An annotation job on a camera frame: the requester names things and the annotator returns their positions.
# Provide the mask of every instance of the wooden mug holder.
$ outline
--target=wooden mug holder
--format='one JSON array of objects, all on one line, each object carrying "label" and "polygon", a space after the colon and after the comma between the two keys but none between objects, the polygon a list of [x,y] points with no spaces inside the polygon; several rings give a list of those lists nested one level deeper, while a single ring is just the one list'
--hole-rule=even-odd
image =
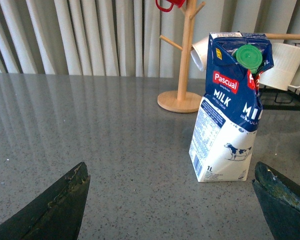
[{"label": "wooden mug holder", "polygon": [[181,50],[178,90],[163,92],[157,98],[158,104],[162,108],[171,112],[194,113],[199,109],[202,96],[193,92],[188,92],[187,84],[195,16],[205,6],[205,4],[206,3],[203,1],[196,8],[197,0],[187,0],[186,8],[183,6],[180,8],[184,14],[182,46],[176,44],[165,36],[160,36],[160,39]]}]

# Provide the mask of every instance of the speckled countertop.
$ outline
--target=speckled countertop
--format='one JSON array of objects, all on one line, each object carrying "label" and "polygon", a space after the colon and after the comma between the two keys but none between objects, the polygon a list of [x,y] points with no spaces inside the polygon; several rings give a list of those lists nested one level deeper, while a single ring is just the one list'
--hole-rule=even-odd
[{"label": "speckled countertop", "polygon": [[[265,110],[247,181],[197,182],[196,113],[158,106],[168,78],[0,74],[0,223],[84,161],[79,239],[271,240],[258,161],[300,184],[300,111]],[[202,95],[203,80],[188,89]]]}]

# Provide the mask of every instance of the pascual milk carton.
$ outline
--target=pascual milk carton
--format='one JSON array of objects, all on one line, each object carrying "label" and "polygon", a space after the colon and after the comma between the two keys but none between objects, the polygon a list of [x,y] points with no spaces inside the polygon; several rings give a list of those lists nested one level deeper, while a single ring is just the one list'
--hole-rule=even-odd
[{"label": "pascual milk carton", "polygon": [[189,150],[199,182],[247,179],[263,111],[259,78],[273,65],[264,34],[209,35],[205,95]]}]

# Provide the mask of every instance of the green screw cap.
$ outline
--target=green screw cap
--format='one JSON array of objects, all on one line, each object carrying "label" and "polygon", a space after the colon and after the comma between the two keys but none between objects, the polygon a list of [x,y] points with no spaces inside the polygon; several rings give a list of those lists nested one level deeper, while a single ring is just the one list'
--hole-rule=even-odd
[{"label": "green screw cap", "polygon": [[251,44],[239,47],[234,57],[243,67],[250,69],[252,74],[255,74],[262,63],[262,54],[260,50]]}]

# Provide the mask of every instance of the curtain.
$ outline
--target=curtain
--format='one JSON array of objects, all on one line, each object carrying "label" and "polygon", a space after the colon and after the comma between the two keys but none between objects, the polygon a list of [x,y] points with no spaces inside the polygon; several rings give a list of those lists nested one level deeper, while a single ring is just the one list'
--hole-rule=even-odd
[{"label": "curtain", "polygon": [[[300,0],[205,2],[193,43],[210,32],[300,34]],[[177,6],[161,12],[155,0],[0,0],[0,73],[178,78],[181,52],[159,36],[182,45],[183,24]],[[191,60],[189,78],[204,77]]]}]

